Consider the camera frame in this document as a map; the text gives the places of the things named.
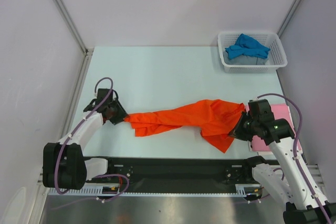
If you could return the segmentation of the orange t shirt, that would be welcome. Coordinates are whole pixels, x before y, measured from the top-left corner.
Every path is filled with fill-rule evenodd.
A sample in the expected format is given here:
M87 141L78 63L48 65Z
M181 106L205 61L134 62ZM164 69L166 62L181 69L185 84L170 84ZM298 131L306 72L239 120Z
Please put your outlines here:
M176 109L129 114L124 121L131 124L136 137L145 137L179 129L198 127L210 145L225 153L233 137L229 133L246 111L243 103L200 100Z

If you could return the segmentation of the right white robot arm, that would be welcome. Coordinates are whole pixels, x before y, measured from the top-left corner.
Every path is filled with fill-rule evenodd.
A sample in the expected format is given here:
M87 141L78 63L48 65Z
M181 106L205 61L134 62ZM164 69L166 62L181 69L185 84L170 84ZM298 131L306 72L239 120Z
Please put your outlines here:
M298 134L286 119L276 119L266 99L250 100L230 136L252 141L262 139L275 156L284 178L279 178L261 156L248 158L243 179L257 181L271 197L283 205L285 223L335 223L331 203L313 179L297 148Z

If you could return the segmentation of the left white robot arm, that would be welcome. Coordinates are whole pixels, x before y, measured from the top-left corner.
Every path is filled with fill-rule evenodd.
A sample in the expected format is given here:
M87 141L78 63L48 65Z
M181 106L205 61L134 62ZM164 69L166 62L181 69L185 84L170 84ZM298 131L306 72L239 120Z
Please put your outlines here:
M107 159L85 157L82 150L95 132L107 121L113 125L128 116L115 90L98 89L96 97L84 108L83 117L75 128L56 143L43 149L42 182L45 187L80 190L86 181L100 177L105 182L115 178L116 169Z

